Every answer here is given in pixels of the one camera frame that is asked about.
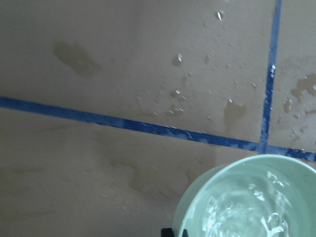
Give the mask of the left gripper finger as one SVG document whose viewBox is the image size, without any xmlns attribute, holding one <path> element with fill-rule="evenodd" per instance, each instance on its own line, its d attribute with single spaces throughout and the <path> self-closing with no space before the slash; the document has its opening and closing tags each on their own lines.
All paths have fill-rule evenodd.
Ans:
<svg viewBox="0 0 316 237">
<path fill-rule="evenodd" d="M 180 225 L 170 228 L 162 228 L 161 237 L 189 237 L 189 233 L 187 229 Z"/>
</svg>

